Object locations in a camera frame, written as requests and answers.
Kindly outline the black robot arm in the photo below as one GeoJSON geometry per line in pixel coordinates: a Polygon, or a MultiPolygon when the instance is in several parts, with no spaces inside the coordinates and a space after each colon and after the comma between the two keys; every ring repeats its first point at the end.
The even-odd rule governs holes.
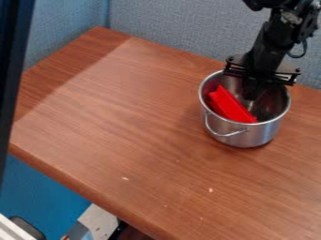
{"type": "Polygon", "coordinates": [[[270,9],[255,41],[245,54],[226,59],[223,73],[239,77],[243,98],[255,100],[274,86],[294,85],[301,68],[290,66],[285,56],[301,58],[308,38],[318,29],[321,0],[242,0],[253,11],[270,9]]]}

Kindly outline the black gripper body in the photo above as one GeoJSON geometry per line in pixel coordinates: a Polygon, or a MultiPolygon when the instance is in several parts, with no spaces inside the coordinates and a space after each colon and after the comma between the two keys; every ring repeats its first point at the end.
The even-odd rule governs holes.
{"type": "Polygon", "coordinates": [[[258,36],[249,52],[227,57],[225,74],[257,83],[294,85],[301,69],[290,66],[284,58],[296,43],[290,38],[258,36]]]}

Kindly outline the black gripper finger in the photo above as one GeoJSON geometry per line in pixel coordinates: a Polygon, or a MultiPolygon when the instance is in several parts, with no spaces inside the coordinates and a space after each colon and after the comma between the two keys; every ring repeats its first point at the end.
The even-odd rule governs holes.
{"type": "Polygon", "coordinates": [[[245,99],[254,99],[255,94],[255,79],[251,77],[247,77],[242,81],[242,87],[243,87],[243,98],[245,99]]]}
{"type": "Polygon", "coordinates": [[[250,99],[257,100],[262,96],[262,94],[273,87],[273,82],[254,82],[251,84],[250,99]]]}

